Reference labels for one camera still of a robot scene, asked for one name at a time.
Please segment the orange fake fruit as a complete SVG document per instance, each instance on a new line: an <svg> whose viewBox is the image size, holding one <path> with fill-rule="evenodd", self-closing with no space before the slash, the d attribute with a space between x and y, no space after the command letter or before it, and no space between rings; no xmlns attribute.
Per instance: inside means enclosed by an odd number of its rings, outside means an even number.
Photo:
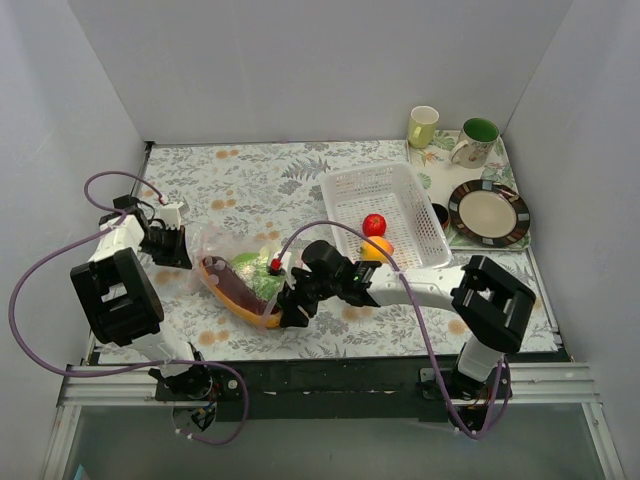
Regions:
<svg viewBox="0 0 640 480"><path fill-rule="evenodd" d="M393 245L381 236L370 236L360 246L360 259L362 261L388 263L393 254Z"/></svg>

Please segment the red fake strawberry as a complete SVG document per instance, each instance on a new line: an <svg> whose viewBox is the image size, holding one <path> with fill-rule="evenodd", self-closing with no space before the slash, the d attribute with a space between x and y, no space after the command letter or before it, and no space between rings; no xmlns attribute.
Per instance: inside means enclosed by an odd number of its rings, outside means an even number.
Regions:
<svg viewBox="0 0 640 480"><path fill-rule="evenodd" d="M367 237L383 237L386 230L386 219L380 214L369 214L362 222L362 232Z"/></svg>

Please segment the clear zip top bag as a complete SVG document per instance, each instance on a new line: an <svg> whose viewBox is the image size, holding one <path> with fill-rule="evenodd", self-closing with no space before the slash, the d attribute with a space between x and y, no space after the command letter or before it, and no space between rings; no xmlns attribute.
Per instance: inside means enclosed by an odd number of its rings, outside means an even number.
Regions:
<svg viewBox="0 0 640 480"><path fill-rule="evenodd" d="M261 330L280 327L277 297L284 279L268 272L280 250L277 242L193 223L187 228L186 246L193 276L231 313Z"/></svg>

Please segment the white plastic basket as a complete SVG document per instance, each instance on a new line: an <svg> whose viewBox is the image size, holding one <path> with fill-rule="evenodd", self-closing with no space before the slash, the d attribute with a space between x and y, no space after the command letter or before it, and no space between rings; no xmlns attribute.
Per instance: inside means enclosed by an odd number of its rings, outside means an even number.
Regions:
<svg viewBox="0 0 640 480"><path fill-rule="evenodd" d="M328 219L361 231L365 217L379 214L393 259L403 270L444 267L452 260L446 236L413 167L376 162L319 177Z"/></svg>

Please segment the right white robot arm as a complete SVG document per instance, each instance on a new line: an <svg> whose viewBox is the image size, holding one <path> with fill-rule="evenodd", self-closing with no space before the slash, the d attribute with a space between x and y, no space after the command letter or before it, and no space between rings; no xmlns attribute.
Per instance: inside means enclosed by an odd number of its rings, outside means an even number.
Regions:
<svg viewBox="0 0 640 480"><path fill-rule="evenodd" d="M309 244L300 260L275 255L269 269L285 277L277 300L283 328L307 326L319 303L333 297L354 307L417 305L457 313L471 337L446 383L469 398L486 389L502 356L519 352L536 301L529 287L482 255L463 266L457 285L430 269L399 272L380 261L351 261L324 240Z"/></svg>

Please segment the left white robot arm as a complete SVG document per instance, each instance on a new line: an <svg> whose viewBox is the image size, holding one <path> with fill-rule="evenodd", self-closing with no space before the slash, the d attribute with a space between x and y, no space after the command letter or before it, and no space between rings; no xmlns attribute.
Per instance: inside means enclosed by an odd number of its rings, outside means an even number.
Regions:
<svg viewBox="0 0 640 480"><path fill-rule="evenodd" d="M138 259L142 252L158 266L192 268L181 224L186 206L163 206L149 219L144 205L132 195L116 198L114 212L99 221L103 236L95 252L70 279L100 343L134 349L156 364L149 375L160 385L200 400L212 393L213 377L195 347L164 322L161 300Z"/></svg>

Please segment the green fake lettuce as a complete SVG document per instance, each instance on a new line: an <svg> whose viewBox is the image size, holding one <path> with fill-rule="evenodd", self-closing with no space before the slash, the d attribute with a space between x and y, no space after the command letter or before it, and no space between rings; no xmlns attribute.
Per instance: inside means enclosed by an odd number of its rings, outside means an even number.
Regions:
<svg viewBox="0 0 640 480"><path fill-rule="evenodd" d="M285 282L282 275L272 275L268 267L276 250L270 246L263 246L258 251L245 252L230 260L232 270L252 290L256 296L269 301L281 291Z"/></svg>

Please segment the floral table mat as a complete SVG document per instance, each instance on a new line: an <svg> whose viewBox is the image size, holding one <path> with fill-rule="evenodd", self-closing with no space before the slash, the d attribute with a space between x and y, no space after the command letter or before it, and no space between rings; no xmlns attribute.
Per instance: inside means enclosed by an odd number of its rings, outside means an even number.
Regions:
<svg viewBox="0 0 640 480"><path fill-rule="evenodd" d="M322 173L373 161L407 161L402 140L224 146L161 146L145 176L188 202L189 219L242 237L284 243L298 228L301 249L332 239L324 224ZM208 360L285 360L457 354L470 332L454 313L408 306L322 303L306 328L258 329L230 313L186 271L145 263L168 323Z"/></svg>

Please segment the small brown cup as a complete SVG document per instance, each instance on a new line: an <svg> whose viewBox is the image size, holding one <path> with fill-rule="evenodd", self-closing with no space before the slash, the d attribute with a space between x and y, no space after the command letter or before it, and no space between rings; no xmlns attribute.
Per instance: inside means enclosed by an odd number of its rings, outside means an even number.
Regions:
<svg viewBox="0 0 640 480"><path fill-rule="evenodd" d="M433 203L432 207L436 213L437 219L441 225L441 228L446 231L450 224L450 215L448 209L438 203Z"/></svg>

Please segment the floral serving tray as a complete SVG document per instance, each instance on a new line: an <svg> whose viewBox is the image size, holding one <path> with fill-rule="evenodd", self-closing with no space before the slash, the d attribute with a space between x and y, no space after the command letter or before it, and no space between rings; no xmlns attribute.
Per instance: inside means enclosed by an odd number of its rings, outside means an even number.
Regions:
<svg viewBox="0 0 640 480"><path fill-rule="evenodd" d="M466 169L455 166L449 160L449 153L458 136L459 131L456 130L437 130L434 139L425 149L415 149L406 143L408 161L416 169L427 196L433 203L447 207L454 189L469 180L486 179L518 192L501 138L498 138L497 145L492 148L482 167Z"/></svg>

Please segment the striped rim ceramic plate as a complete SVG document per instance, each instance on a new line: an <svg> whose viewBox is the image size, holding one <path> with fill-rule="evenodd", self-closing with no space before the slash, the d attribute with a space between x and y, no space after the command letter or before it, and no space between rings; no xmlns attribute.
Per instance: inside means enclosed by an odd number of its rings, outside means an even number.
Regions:
<svg viewBox="0 0 640 480"><path fill-rule="evenodd" d="M479 246L506 248L524 240L529 233L531 213L525 200L492 180L460 184L446 207L451 225Z"/></svg>

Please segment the yellow green mug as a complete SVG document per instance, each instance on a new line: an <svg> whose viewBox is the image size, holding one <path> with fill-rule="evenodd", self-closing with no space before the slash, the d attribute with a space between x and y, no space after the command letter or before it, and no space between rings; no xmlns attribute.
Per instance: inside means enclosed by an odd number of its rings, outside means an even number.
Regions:
<svg viewBox="0 0 640 480"><path fill-rule="evenodd" d="M415 149L424 149L432 141L439 112L430 106L416 106L410 112L407 141Z"/></svg>

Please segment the green interior floral mug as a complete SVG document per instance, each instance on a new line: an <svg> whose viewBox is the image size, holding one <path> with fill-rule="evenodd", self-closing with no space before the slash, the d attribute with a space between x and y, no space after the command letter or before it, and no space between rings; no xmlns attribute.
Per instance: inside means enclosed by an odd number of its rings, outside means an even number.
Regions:
<svg viewBox="0 0 640 480"><path fill-rule="evenodd" d="M486 162L499 138L498 127L484 118L464 122L449 161L467 169L479 169Z"/></svg>

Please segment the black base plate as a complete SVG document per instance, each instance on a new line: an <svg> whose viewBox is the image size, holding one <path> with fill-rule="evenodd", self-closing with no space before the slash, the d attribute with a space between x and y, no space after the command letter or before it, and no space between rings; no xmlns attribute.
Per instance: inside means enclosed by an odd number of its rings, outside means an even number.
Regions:
<svg viewBox="0 0 640 480"><path fill-rule="evenodd" d="M151 375L156 400L210 407L206 418L219 422L452 418L427 356L233 362L211 368L198 393Z"/></svg>

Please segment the aluminium frame rail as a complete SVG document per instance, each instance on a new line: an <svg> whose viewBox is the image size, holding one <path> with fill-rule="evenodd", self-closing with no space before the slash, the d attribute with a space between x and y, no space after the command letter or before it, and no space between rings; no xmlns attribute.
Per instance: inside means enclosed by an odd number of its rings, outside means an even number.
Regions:
<svg viewBox="0 0 640 480"><path fill-rule="evenodd" d="M591 404L601 395L589 365L575 362L513 363L512 403ZM121 376L71 378L63 382L60 406L141 406L155 404L156 382L144 371Z"/></svg>

